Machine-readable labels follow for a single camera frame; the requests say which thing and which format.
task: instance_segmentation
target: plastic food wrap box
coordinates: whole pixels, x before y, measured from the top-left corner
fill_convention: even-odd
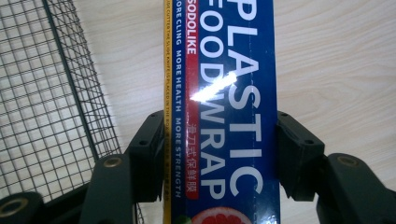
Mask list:
[[[280,223],[273,1],[164,1],[163,223]]]

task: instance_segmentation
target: wire mesh basket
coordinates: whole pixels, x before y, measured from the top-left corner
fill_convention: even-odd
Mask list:
[[[0,198],[50,201],[120,153],[72,1],[0,0]]]

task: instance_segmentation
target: white wooden surface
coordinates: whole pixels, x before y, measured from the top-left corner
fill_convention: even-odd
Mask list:
[[[163,108],[163,1],[76,0],[123,149]],[[396,2],[275,1],[278,109],[396,190]],[[162,223],[160,203],[143,204]],[[281,195],[283,223],[318,223]]]

